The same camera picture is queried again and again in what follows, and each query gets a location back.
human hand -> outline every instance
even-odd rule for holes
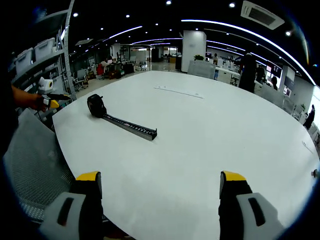
[[[44,104],[44,97],[42,95],[34,93],[30,94],[29,107],[37,111],[41,110],[45,112],[48,106]]]

white storage box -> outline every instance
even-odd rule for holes
[[[15,60],[16,74],[21,74],[26,67],[31,65],[32,51],[33,48],[31,47],[18,55]]]
[[[50,39],[44,40],[40,42],[37,46],[34,48],[35,53],[35,60],[38,61],[47,55],[50,55],[52,53],[52,48],[54,46],[55,38],[52,37]]]

office desk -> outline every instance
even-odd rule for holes
[[[238,76],[240,78],[240,74],[238,72],[229,69],[216,66],[215,70],[219,71],[217,80],[226,84],[230,84],[232,75]]]
[[[110,115],[157,128],[157,137],[148,141],[91,116],[92,94],[103,96]],[[245,176],[287,227],[306,202],[319,163],[307,130],[282,109],[238,87],[182,73],[121,79],[72,102],[53,122],[72,173],[101,171],[104,214],[137,240],[219,239],[222,170]]]

black ceiling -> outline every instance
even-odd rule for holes
[[[293,1],[288,0],[252,0],[277,16],[284,19],[285,23],[275,30],[270,30],[258,23],[240,16],[242,8],[242,0],[172,0],[171,5],[166,5],[167,0],[153,0],[148,2],[139,1],[81,1],[75,0],[73,6],[73,13],[79,13],[78,17],[71,17],[69,28],[69,52],[76,51],[75,57],[83,54],[86,49],[91,51],[91,46],[100,48],[109,47],[117,40],[121,44],[131,44],[133,42],[161,39],[161,38],[180,38],[183,30],[195,30],[198,28],[204,31],[207,35],[207,40],[222,42],[236,47],[240,47],[276,63],[286,64],[283,59],[279,59],[278,55],[282,56],[298,71],[302,72],[300,68],[290,60],[284,53],[276,49],[269,43],[256,38],[246,32],[220,26],[210,23],[200,22],[181,22],[182,19],[197,19],[197,20],[210,20],[236,25],[259,35],[266,37],[273,41],[288,53],[290,53],[302,66],[311,74],[313,79],[320,85],[320,71],[319,67],[313,67],[314,64],[319,65],[320,47],[317,45],[317,31],[311,27],[317,28],[317,8],[312,6],[312,1],[305,0],[302,4],[295,4]],[[234,2],[235,8],[229,8],[229,3]],[[34,6],[42,5],[47,8],[47,13],[53,13],[59,10],[68,8],[68,1],[36,1]],[[107,39],[112,35],[119,32],[143,26],[142,28],[126,32],[117,37],[101,42],[101,39]],[[287,37],[286,31],[292,31],[292,36]],[[245,40],[235,35],[239,35],[250,39],[254,42]],[[90,43],[82,45],[81,47],[75,46],[80,40],[87,38],[93,39]],[[308,58],[304,51],[304,41],[308,45]],[[172,45],[181,45],[181,40],[170,40]],[[255,42],[269,48],[276,54],[266,50],[262,46],[256,46]],[[211,46],[222,47],[214,43]]]

pillar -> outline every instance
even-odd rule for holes
[[[284,92],[286,77],[288,77],[292,82],[294,82],[295,75],[296,75],[296,73],[291,67],[286,66],[286,65],[283,66],[282,75],[281,75],[281,79],[280,79],[280,86],[279,86],[280,93]]]
[[[157,48],[159,49],[159,59],[161,59],[162,56],[164,55],[164,47],[163,46],[157,46]]]
[[[206,56],[207,35],[203,31],[183,31],[182,72],[188,72],[189,63],[195,55]]]
[[[113,59],[117,58],[117,53],[120,55],[120,43],[115,43],[110,47],[110,54]]]

